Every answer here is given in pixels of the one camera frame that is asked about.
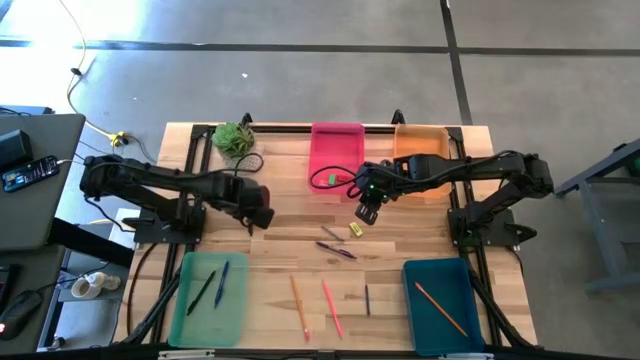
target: orange pencil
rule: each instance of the orange pencil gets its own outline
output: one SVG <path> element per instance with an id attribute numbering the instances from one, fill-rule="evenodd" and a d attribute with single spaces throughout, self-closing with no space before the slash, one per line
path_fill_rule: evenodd
<path id="1" fill-rule="evenodd" d="M 300 294 L 298 294 L 298 285 L 296 285 L 296 279 L 293 277 L 293 274 L 289 275 L 291 277 L 291 287 L 293 287 L 293 295 L 296 297 L 296 305 L 298 306 L 298 313 L 300 313 L 300 321 L 302 321 L 302 328 L 304 330 L 304 338 L 307 341 L 311 340 L 311 333 L 309 332 L 309 328 L 307 327 L 307 322 L 304 319 L 304 313 L 302 312 L 302 301 L 300 301 Z"/>
<path id="2" fill-rule="evenodd" d="M 453 319 L 451 318 L 451 316 L 449 316 L 449 314 L 447 314 L 447 312 L 446 312 L 446 311 L 444 311 L 444 309 L 443 309 L 443 308 L 442 308 L 442 307 L 441 307 L 441 306 L 440 306 L 440 305 L 439 305 L 439 304 L 438 304 L 438 303 L 437 303 L 437 302 L 436 302 L 436 301 L 431 297 L 431 295 L 429 295 L 429 293 L 427 293 L 427 292 L 422 288 L 422 286 L 420 286 L 420 284 L 418 284 L 418 282 L 417 282 L 417 281 L 415 282 L 415 284 L 416 284 L 416 287 L 418 288 L 418 290 L 420 290 L 420 292 L 421 292 L 421 293 L 423 293 L 423 294 L 424 294 L 424 296 L 426 296 L 426 297 L 427 297 L 427 299 L 429 299 L 429 301 L 433 304 L 433 306 L 435 306 L 435 307 L 436 307 L 436 309 L 438 309 L 438 311 L 440 311 L 440 313 L 442 313 L 442 315 L 444 315 L 444 317 L 446 317 L 446 318 L 447 318 L 447 320 L 449 320 L 449 322 L 451 323 L 451 325 L 455 326 L 455 328 L 456 328 L 456 329 L 458 329 L 458 331 L 460 331 L 460 333 L 461 333 L 462 335 L 467 336 L 467 333 L 466 333 L 464 330 L 462 330 L 462 328 L 460 327 L 460 325 L 458 325 L 458 323 L 457 323 L 455 320 L 453 320 Z"/>

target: yellow connector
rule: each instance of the yellow connector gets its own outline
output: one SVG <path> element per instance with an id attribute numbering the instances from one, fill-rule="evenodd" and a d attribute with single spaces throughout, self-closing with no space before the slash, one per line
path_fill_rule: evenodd
<path id="1" fill-rule="evenodd" d="M 111 146 L 118 147 L 120 145 L 127 145 L 129 140 L 127 140 L 126 134 L 124 131 L 120 131 L 116 134 L 109 135 L 109 139 L 111 140 Z"/>

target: green tray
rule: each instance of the green tray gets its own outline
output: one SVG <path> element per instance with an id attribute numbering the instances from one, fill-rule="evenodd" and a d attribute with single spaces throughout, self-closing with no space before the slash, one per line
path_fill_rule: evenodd
<path id="1" fill-rule="evenodd" d="M 214 309 L 222 269 L 229 260 L 224 294 Z M 209 275 L 216 275 L 191 315 L 187 308 L 196 298 Z M 196 253 L 184 256 L 178 299 L 169 333 L 169 344 L 176 347 L 231 347 L 242 335 L 247 306 L 249 260 L 242 253 Z"/>

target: pen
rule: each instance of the pen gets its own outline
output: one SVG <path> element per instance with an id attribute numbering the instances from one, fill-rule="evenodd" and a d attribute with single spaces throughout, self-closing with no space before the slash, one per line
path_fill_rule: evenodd
<path id="1" fill-rule="evenodd" d="M 222 269 L 222 279 L 220 279 L 220 285 L 218 286 L 218 292 L 216 293 L 216 300 L 213 308 L 217 308 L 220 303 L 220 299 L 222 298 L 222 293 L 224 292 L 224 281 L 227 279 L 227 272 L 229 271 L 229 260 L 224 264 L 224 269 Z"/>
<path id="2" fill-rule="evenodd" d="M 331 250 L 331 251 L 333 251 L 335 253 L 338 253 L 338 254 L 340 254 L 342 256 L 346 256 L 346 257 L 351 258 L 351 259 L 357 259 L 357 257 L 355 255 L 353 255 L 352 253 L 348 252 L 347 250 L 334 248 L 333 246 L 331 246 L 329 244 L 325 244 L 322 241 L 316 241 L 316 245 L 318 245 L 318 246 L 320 246 L 322 248 L 325 248 L 327 250 Z"/>
<path id="3" fill-rule="evenodd" d="M 193 300 L 191 302 L 191 305 L 189 305 L 189 308 L 187 309 L 187 316 L 191 315 L 191 312 L 193 311 L 193 309 L 196 308 L 196 305 L 198 305 L 198 301 L 200 301 L 202 294 L 204 294 L 204 291 L 207 290 L 207 287 L 209 287 L 209 283 L 211 282 L 211 280 L 213 280 L 215 276 L 216 276 L 216 271 L 213 270 L 211 275 L 209 275 L 209 277 L 207 278 L 207 281 L 204 282 L 204 285 L 202 286 L 202 289 L 200 289 L 200 291 L 198 292 L 198 295 L 196 295 L 195 300 Z"/>

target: pink pencil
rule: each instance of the pink pencil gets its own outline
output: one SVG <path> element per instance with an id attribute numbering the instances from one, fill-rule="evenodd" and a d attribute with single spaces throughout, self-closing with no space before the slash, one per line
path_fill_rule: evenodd
<path id="1" fill-rule="evenodd" d="M 336 328 L 338 329 L 338 334 L 340 334 L 340 339 L 344 338 L 344 334 L 342 333 L 342 327 L 340 326 L 340 321 L 338 320 L 338 315 L 336 314 L 336 307 L 333 305 L 333 298 L 331 297 L 331 290 L 327 286 L 327 283 L 322 280 L 322 286 L 324 286 L 324 293 L 327 295 L 327 300 L 329 301 L 329 309 L 331 310 L 331 315 L 333 315 L 333 321 L 336 323 Z"/>

